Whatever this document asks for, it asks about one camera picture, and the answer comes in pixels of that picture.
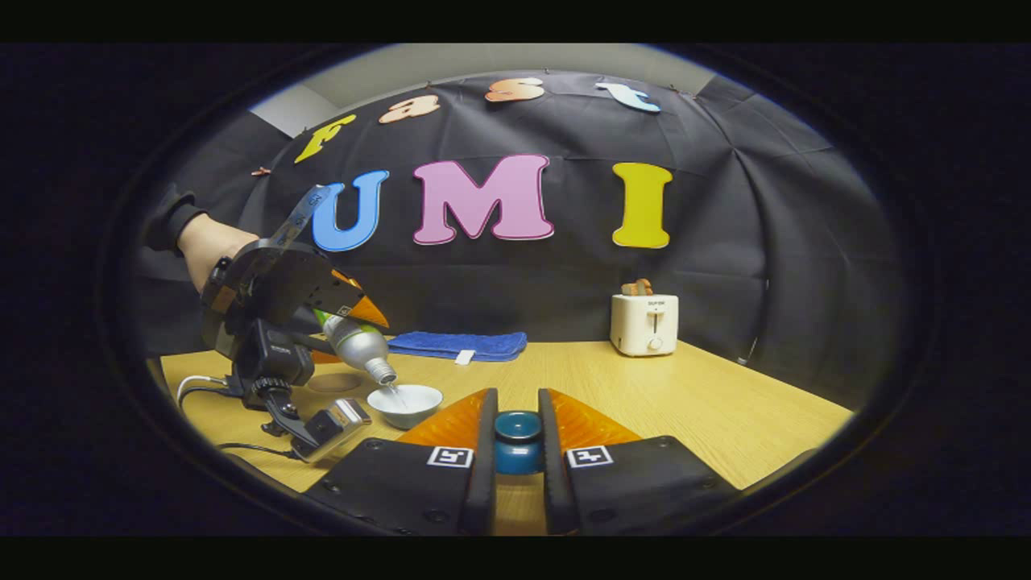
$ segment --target black cable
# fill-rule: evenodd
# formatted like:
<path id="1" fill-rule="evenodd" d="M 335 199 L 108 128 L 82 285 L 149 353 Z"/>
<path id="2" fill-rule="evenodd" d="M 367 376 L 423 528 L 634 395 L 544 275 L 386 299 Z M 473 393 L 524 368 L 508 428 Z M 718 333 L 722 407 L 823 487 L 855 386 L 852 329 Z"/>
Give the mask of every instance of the black cable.
<path id="1" fill-rule="evenodd" d="M 256 451 L 265 451 L 267 453 L 275 453 L 276 455 L 282 455 L 284 457 L 289 457 L 291 459 L 297 459 L 301 462 L 302 459 L 298 457 L 292 450 L 291 451 L 276 451 L 275 449 L 269 449 L 267 447 L 261 447 L 260 445 L 250 445 L 246 443 L 223 443 L 218 446 L 219 449 L 254 449 Z"/>
<path id="2" fill-rule="evenodd" d="M 179 408 L 182 407 L 182 400 L 186 399 L 188 395 L 190 395 L 190 394 L 192 394 L 194 391 L 207 391 L 209 394 L 219 394 L 222 397 L 230 397 L 230 398 L 236 399 L 236 396 L 234 396 L 232 393 L 230 393 L 230 390 L 228 388 L 221 388 L 220 389 L 220 388 L 217 388 L 217 387 L 190 387 L 190 388 L 187 388 L 187 389 L 182 389 L 182 395 L 179 396 Z"/>

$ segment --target white toaster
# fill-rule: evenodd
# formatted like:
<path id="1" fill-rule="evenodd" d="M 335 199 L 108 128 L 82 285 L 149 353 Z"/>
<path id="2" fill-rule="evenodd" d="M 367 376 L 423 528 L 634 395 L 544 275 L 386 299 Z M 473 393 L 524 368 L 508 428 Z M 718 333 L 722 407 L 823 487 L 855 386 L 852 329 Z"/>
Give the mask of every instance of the white toaster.
<path id="1" fill-rule="evenodd" d="M 678 313 L 677 297 L 616 295 L 609 340 L 628 356 L 669 354 L 676 350 Z"/>

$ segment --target blue cup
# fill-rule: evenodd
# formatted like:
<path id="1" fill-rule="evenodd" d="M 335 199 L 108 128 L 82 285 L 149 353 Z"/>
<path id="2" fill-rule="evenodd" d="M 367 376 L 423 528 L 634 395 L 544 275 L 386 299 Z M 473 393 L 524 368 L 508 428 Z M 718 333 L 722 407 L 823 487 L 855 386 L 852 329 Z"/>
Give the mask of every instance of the blue cup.
<path id="1" fill-rule="evenodd" d="M 540 417 L 530 411 L 506 411 L 494 421 L 497 473 L 529 475 L 543 470 Z"/>

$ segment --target pink letter m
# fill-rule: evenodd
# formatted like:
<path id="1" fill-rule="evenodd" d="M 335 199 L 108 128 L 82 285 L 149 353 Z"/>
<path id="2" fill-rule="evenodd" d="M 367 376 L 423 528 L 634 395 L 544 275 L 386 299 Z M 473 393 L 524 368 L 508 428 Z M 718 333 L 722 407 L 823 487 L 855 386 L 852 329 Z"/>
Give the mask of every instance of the pink letter m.
<path id="1" fill-rule="evenodd" d="M 419 167 L 423 179 L 423 227 L 415 243 L 431 245 L 455 239 L 447 225 L 447 208 L 465 234 L 475 239 L 484 233 L 494 206 L 501 204 L 498 223 L 491 232 L 501 239 L 543 239 L 555 233 L 544 218 L 540 196 L 540 173 L 547 166 L 542 155 L 513 155 L 502 159 L 484 186 L 476 183 L 455 161 L 439 161 Z"/>

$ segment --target black fabric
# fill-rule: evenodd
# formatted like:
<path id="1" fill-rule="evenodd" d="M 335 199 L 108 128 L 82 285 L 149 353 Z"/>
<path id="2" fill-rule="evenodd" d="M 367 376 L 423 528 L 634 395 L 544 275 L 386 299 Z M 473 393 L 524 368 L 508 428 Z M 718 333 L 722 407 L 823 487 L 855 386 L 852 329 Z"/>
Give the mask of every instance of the black fabric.
<path id="1" fill-rule="evenodd" d="M 542 78 L 546 93 L 502 103 L 484 98 L 493 82 L 523 76 Z M 595 88 L 600 81 L 642 91 L 662 110 L 630 108 Z M 391 105 L 428 94 L 439 109 L 378 123 Z M 209 192 L 212 216 L 267 236 L 314 183 L 346 185 L 337 226 L 351 227 L 354 178 L 390 171 L 374 234 L 331 259 L 358 278 L 394 334 L 525 332 L 534 342 L 603 341 L 611 295 L 647 277 L 656 293 L 679 297 L 681 340 L 851 409 L 893 363 L 904 287 L 875 196 L 813 130 L 726 78 L 692 96 L 598 74 L 510 71 L 411 91 L 339 117 L 350 114 L 356 118 L 300 163 L 294 160 L 318 128 L 289 142 L 278 133 L 258 138 L 248 115 L 208 148 L 231 148 L 221 141 L 238 143 L 251 127 L 246 141 L 264 143 L 260 155 L 198 152 L 199 165 L 176 179 L 189 182 L 205 167 L 207 181 L 190 185 L 199 196 Z M 490 231 L 495 208 L 476 239 L 448 214 L 454 240 L 413 241 L 423 211 L 417 167 L 457 161 L 481 185 L 501 159 L 520 153 L 550 160 L 541 191 L 553 236 L 498 239 Z M 672 173 L 663 196 L 666 247 L 612 241 L 624 211 L 625 184 L 612 172 L 620 162 Z M 250 176 L 258 165 L 272 173 Z M 313 243 L 311 228 L 298 239 Z M 144 258 L 152 277 L 189 279 L 181 264 Z M 164 342 L 199 346 L 167 328 Z"/>
<path id="2" fill-rule="evenodd" d="M 252 112 L 219 128 L 155 193 L 161 201 L 152 212 L 147 224 L 152 229 L 144 231 L 144 243 L 167 244 L 170 228 L 161 227 L 156 217 L 168 214 L 176 203 L 196 205 L 213 219 L 241 227 L 244 203 L 256 185 L 268 178 L 251 172 L 268 167 L 289 142 L 286 134 Z M 131 308 L 139 320 L 148 356 L 207 350 L 201 340 L 200 296 L 180 255 L 140 247 L 134 285 L 131 295 L 138 300 Z"/>
<path id="3" fill-rule="evenodd" d="M 171 250 L 182 257 L 182 251 L 176 244 L 179 234 L 190 219 L 207 212 L 197 207 L 196 203 L 196 196 L 192 191 L 179 191 L 175 183 L 169 183 L 158 208 L 143 225 L 144 244 L 155 251 Z"/>
<path id="4" fill-rule="evenodd" d="M 537 99 L 484 98 L 499 79 L 533 75 L 543 76 L 547 91 Z M 631 109 L 596 89 L 599 81 L 642 90 L 663 110 Z M 426 94 L 438 97 L 440 109 L 378 123 L 391 105 Z M 348 114 L 356 115 L 354 122 L 297 164 L 312 131 L 295 139 L 273 168 L 291 191 L 252 199 L 247 209 L 261 214 L 262 232 L 271 232 L 311 183 L 340 181 L 347 189 L 338 200 L 337 225 L 350 227 L 357 217 L 351 181 L 367 171 L 390 171 L 380 185 L 376 232 L 333 259 L 368 289 L 391 332 L 525 332 L 530 341 L 606 340 L 611 295 L 624 281 L 643 276 L 662 280 L 657 292 L 681 298 L 683 338 L 731 359 L 747 355 L 764 281 L 759 213 L 718 126 L 687 97 L 597 74 L 512 71 L 412 91 L 340 117 Z M 541 190 L 545 216 L 555 225 L 552 237 L 502 240 L 488 226 L 476 239 L 460 229 L 439 245 L 412 240 L 423 211 L 423 182 L 412 175 L 417 167 L 455 160 L 483 184 L 502 158 L 517 153 L 550 160 Z M 612 242 L 623 218 L 625 185 L 612 172 L 619 162 L 652 163 L 673 173 L 664 194 L 668 247 Z M 489 223 L 496 218 L 497 209 Z M 454 226 L 454 217 L 450 223 Z M 310 235 L 308 230 L 302 237 Z M 713 309 L 706 299 L 711 297 L 733 299 Z M 717 326 L 713 318 L 733 322 Z"/>

